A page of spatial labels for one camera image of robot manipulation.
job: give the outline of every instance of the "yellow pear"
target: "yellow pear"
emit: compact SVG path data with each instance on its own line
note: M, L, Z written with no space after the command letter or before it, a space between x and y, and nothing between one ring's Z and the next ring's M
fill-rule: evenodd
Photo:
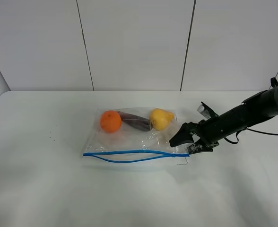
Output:
M173 118L174 114L172 112L162 109L154 109L149 116L149 119L152 122L153 127L157 130L165 129Z

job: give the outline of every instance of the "ziploc bag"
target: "ziploc bag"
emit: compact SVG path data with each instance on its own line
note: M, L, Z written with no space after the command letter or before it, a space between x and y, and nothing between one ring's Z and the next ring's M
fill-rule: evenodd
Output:
M115 111L122 116L122 123L119 130L114 133L107 133L101 128L100 117L105 110L98 110L83 156L115 163L139 162L163 157L188 157L185 144L175 148L169 145L169 140L180 128L175 114L165 129L156 130L153 126L148 128L151 123L149 116L154 109L144 107L116 109ZM124 117L129 114L135 117Z

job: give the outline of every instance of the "eggplant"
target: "eggplant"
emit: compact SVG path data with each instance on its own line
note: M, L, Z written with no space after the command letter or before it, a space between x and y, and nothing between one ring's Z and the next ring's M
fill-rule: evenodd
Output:
M152 122L144 117L136 116L130 113L117 111L122 122L140 131L151 131L153 129Z

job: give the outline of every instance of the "white table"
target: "white table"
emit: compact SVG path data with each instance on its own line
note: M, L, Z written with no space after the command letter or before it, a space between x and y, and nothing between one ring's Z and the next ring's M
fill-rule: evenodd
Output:
M180 121L198 122L200 101L221 114L253 94L3 94L0 226L278 227L278 136L244 131L238 145L221 140L213 153L179 166L98 165L81 157L96 108L176 109ZM278 133L278 117L254 128Z

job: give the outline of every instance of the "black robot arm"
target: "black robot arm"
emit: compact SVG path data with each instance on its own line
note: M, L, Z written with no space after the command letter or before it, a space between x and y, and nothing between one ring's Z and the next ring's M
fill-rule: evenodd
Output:
M277 116L278 82L275 78L271 79L271 86L272 89L253 95L244 100L241 105L222 115L216 114L202 102L198 112L207 120L202 120L199 123L184 123L177 134L170 139L171 147L193 143L188 147L189 154L212 152L213 148L219 145L218 140L235 132L239 134L248 127ZM195 143L192 138L193 134L200 137Z

